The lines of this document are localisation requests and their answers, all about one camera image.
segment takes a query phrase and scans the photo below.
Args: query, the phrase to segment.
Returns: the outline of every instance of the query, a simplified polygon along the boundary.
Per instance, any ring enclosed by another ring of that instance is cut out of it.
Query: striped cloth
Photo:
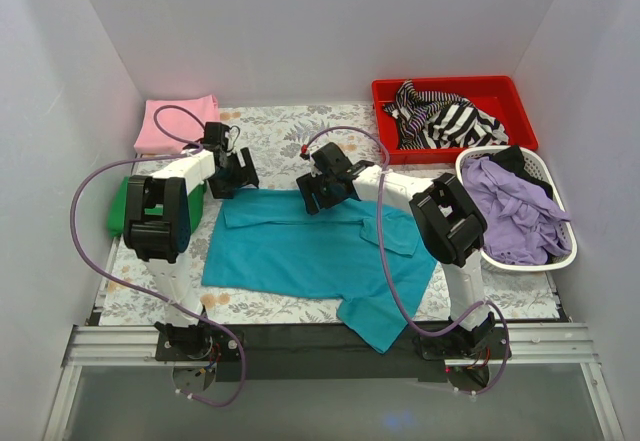
[[[396,120],[398,149],[457,148],[509,143],[504,126],[457,94],[419,92],[405,81],[384,111]]]

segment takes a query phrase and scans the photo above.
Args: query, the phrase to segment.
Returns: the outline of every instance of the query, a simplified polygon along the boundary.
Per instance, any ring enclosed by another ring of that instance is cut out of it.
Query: purple garment
[[[469,160],[462,168],[465,189],[487,220],[484,250],[504,264],[546,264],[548,254],[571,252],[559,236],[569,216],[540,186],[505,171],[489,158]]]

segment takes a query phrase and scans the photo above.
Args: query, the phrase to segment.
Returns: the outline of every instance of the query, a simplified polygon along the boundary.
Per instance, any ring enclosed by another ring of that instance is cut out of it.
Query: pink towel
[[[195,114],[200,121],[220,121],[218,101],[215,96],[209,95],[200,99],[186,99],[182,101],[156,101],[148,100],[144,111],[144,120],[138,139],[133,147],[138,154],[176,154],[184,149],[184,143],[165,136],[156,128],[153,122],[153,113],[156,109],[166,104],[175,104],[188,109]],[[194,141],[202,138],[202,128],[188,114],[177,109],[165,109],[158,115],[160,126],[171,134],[183,139]]]

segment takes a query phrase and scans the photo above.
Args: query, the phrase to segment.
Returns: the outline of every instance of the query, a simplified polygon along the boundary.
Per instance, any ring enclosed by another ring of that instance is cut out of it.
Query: teal shirt
[[[310,216],[298,191],[239,190],[222,205],[202,284],[342,298],[338,318],[384,353],[406,322],[382,271],[375,211],[347,200]],[[412,216],[390,207],[383,215],[393,281],[413,316],[436,261]]]

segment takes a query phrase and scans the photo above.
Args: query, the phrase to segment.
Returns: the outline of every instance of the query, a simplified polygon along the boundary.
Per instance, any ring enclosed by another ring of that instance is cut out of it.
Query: floral tablecloth
[[[377,133],[370,105],[279,106],[225,109],[222,121],[237,125],[241,135],[237,147],[248,146],[260,178],[260,186],[270,189],[297,189],[295,180],[309,170],[298,153],[309,136],[337,125],[356,126]],[[338,131],[325,138],[340,145],[352,162],[360,159],[380,161],[373,143],[357,133]],[[137,174],[158,170],[161,162],[138,165]],[[420,177],[436,177],[453,172],[451,165],[404,165],[394,171]],[[221,201],[205,196],[200,226],[191,238],[184,256],[191,265],[191,284],[201,296],[210,318],[224,324],[275,324],[338,322],[340,300],[304,299],[244,289],[203,287],[200,278],[209,249],[209,239]],[[125,280],[155,289],[153,278],[135,253],[120,242],[112,273]],[[496,274],[483,270],[485,292],[507,318],[558,318],[556,301],[545,273]],[[442,320],[449,316],[449,295],[440,265],[422,299],[416,319]],[[106,287],[100,325],[151,325],[164,317],[160,301],[111,282]]]

